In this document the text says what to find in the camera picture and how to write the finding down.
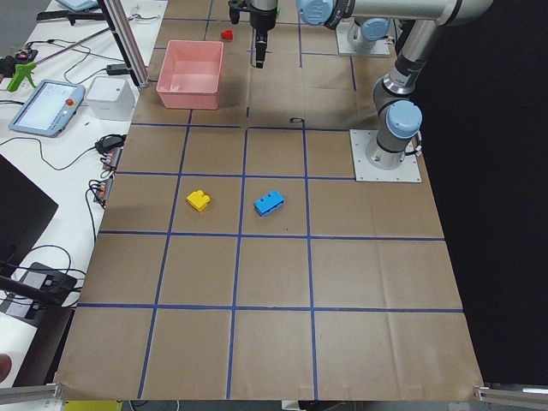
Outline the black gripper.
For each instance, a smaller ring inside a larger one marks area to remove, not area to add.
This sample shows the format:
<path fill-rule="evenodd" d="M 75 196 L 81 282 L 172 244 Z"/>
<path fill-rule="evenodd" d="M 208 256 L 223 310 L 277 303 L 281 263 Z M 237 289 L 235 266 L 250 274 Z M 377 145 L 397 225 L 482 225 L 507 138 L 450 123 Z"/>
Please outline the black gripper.
<path fill-rule="evenodd" d="M 229 0 L 229 18 L 232 24 L 238 24 L 241 13 L 247 12 L 247 0 Z M 255 29 L 255 67 L 262 69 L 265 64 L 268 32 L 277 21 L 278 0 L 250 0 L 248 10 L 250 23 Z"/>

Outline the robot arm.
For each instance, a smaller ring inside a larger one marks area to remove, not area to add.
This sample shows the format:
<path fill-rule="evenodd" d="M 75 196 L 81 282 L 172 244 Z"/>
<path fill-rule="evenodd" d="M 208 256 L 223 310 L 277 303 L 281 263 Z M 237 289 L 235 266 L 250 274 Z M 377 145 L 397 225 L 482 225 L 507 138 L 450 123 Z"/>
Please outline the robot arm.
<path fill-rule="evenodd" d="M 334 30 L 344 18 L 369 17 L 414 22 L 394 68 L 372 90 L 379 131 L 366 147 L 367 161 L 381 170 L 394 170 L 408 155 L 408 143 L 420 131 L 422 114 L 409 101 L 415 82 L 446 27 L 466 24 L 483 15 L 491 1 L 298 1 L 299 17 L 310 26 Z"/>
<path fill-rule="evenodd" d="M 340 55 L 388 56 L 390 21 L 386 18 L 355 18 L 337 26 L 337 47 Z"/>

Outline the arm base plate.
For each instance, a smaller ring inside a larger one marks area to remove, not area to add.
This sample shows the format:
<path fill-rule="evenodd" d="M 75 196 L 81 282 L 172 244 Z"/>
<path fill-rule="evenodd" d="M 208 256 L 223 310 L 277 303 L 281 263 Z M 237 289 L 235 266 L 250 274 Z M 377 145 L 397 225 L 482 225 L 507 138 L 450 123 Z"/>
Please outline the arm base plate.
<path fill-rule="evenodd" d="M 402 152 L 383 150 L 377 142 L 378 130 L 350 129 L 350 146 L 357 182 L 421 183 L 413 141 Z"/>
<path fill-rule="evenodd" d="M 355 22 L 342 22 L 337 26 L 337 51 L 339 56 L 388 57 L 390 49 L 386 38 L 366 39 Z"/>

